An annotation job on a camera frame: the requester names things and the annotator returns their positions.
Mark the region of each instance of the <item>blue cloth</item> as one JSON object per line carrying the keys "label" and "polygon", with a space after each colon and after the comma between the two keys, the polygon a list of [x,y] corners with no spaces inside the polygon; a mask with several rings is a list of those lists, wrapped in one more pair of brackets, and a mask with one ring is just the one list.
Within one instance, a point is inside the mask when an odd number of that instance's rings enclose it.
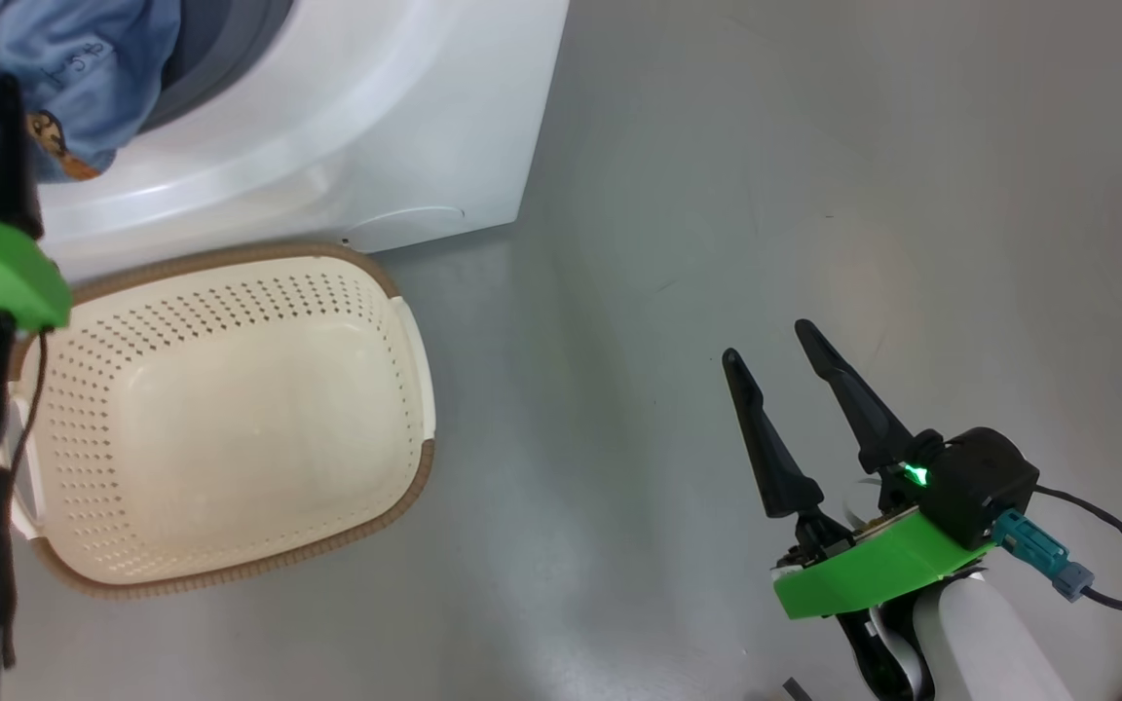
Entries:
{"label": "blue cloth", "polygon": [[180,0],[0,0],[39,182],[96,177],[137,136],[180,34]]}

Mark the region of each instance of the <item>washing machine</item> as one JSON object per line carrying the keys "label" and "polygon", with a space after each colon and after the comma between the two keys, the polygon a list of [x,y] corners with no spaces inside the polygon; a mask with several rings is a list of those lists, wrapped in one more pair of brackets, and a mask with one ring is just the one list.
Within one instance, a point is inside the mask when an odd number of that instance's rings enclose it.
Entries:
{"label": "washing machine", "polygon": [[70,279],[311,237],[358,251],[517,216],[567,0],[186,0],[102,176],[40,186]]}

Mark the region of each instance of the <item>green bracket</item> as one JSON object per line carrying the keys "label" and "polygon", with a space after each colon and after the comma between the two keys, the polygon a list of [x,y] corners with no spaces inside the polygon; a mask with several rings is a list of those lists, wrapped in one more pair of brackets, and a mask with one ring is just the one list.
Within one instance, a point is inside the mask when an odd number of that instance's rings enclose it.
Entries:
{"label": "green bracket", "polygon": [[0,311],[17,328],[37,332],[67,325],[72,290],[34,240],[0,223]]}
{"label": "green bracket", "polygon": [[993,548],[963,550],[922,514],[773,582],[792,620],[863,611],[953,575]]}

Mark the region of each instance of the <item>washing machine door opening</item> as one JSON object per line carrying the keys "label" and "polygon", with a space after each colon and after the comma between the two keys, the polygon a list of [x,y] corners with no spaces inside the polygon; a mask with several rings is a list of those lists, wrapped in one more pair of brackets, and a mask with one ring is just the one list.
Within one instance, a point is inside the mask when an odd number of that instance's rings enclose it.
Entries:
{"label": "washing machine door opening", "polygon": [[284,27],[294,0],[182,0],[164,90],[141,131],[190,114],[243,77]]}

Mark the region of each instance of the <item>gray floor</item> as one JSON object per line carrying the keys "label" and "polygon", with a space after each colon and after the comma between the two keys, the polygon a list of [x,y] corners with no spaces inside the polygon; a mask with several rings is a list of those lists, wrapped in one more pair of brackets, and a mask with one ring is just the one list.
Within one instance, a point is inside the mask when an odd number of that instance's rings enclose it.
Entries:
{"label": "gray floor", "polygon": [[[573,0],[521,221],[380,259],[435,376],[417,506],[144,602],[21,556],[6,698],[867,698],[773,599],[791,525],[718,365],[836,502],[855,445],[802,315],[910,427],[999,427],[1122,515],[1122,3]],[[1116,535],[1031,514],[1122,596]],[[1122,614],[992,568],[1078,700],[1122,695]]]}

